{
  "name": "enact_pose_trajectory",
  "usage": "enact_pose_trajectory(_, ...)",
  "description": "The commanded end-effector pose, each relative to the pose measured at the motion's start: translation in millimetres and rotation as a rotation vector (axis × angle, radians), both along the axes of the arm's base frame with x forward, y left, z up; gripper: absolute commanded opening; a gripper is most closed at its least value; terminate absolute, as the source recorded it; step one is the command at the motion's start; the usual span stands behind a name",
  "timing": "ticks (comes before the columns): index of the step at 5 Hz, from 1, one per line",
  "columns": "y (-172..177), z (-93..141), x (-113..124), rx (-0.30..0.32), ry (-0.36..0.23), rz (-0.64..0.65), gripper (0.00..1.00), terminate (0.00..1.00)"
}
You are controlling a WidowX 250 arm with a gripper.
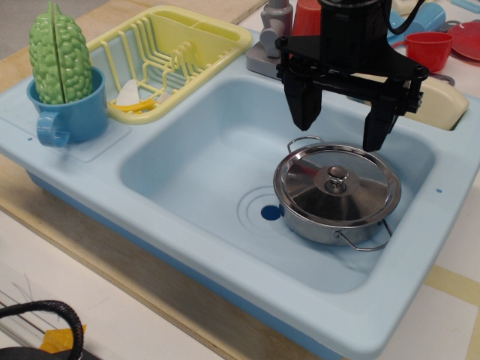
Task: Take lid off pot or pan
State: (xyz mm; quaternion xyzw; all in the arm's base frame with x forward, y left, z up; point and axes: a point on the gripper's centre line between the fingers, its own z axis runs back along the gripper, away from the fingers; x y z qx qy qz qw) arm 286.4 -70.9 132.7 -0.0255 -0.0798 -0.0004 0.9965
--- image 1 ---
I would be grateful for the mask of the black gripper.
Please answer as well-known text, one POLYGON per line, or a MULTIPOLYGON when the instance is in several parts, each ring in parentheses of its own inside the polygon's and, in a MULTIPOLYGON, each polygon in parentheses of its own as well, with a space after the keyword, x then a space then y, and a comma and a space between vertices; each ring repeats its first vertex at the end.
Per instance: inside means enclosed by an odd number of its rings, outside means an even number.
POLYGON ((428 69, 395 52, 387 33, 402 33, 407 19, 392 28, 390 1, 321 1, 317 36, 277 40, 281 78, 292 120, 307 131, 322 109, 322 91, 337 92, 370 103, 362 147, 382 148, 399 116, 416 112, 428 69))

